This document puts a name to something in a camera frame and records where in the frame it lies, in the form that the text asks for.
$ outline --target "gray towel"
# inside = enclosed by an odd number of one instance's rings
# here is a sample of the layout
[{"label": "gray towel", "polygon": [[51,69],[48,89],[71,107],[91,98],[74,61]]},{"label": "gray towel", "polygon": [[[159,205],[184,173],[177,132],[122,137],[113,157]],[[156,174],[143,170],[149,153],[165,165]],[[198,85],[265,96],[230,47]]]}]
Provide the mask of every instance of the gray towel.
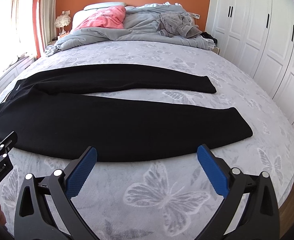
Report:
[{"label": "gray towel", "polygon": [[166,37],[181,36],[189,39],[199,36],[202,33],[198,29],[198,26],[193,24],[191,16],[186,13],[161,13],[160,19],[157,22],[157,31]]}]

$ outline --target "power outlet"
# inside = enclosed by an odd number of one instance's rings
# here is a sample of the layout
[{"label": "power outlet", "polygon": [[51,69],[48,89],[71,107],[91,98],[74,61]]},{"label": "power outlet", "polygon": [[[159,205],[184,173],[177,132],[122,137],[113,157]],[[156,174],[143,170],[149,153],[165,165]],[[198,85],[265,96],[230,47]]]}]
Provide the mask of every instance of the power outlet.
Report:
[{"label": "power outlet", "polygon": [[69,11],[63,11],[62,15],[64,15],[64,14],[70,15],[70,10]]}]

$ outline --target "orange curtain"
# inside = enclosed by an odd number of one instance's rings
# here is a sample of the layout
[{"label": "orange curtain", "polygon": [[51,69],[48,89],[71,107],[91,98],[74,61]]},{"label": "orange curtain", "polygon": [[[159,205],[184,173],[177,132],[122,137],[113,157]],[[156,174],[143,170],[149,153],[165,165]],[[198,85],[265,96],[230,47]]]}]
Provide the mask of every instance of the orange curtain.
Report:
[{"label": "orange curtain", "polygon": [[33,27],[34,27],[34,37],[37,50],[37,58],[41,56],[41,49],[44,51],[44,38],[41,35],[42,23],[40,21],[40,2],[41,0],[33,0]]}]

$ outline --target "white wardrobe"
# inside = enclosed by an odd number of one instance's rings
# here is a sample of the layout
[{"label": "white wardrobe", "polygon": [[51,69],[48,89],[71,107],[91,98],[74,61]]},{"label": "white wardrobe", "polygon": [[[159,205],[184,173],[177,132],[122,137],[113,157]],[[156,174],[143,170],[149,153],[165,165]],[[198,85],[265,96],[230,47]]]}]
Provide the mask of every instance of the white wardrobe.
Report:
[{"label": "white wardrobe", "polygon": [[220,56],[250,75],[294,127],[294,0],[216,3],[206,30],[218,39]]}]

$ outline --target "pink pillow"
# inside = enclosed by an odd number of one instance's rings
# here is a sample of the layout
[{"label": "pink pillow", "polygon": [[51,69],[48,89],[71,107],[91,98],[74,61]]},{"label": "pink pillow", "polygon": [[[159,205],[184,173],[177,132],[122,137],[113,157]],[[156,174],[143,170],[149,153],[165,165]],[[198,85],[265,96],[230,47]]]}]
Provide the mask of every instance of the pink pillow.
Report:
[{"label": "pink pillow", "polygon": [[75,29],[87,27],[102,27],[110,29],[123,29],[122,22],[124,21],[126,9],[122,5],[111,6],[99,11],[95,11],[91,16],[79,24]]}]

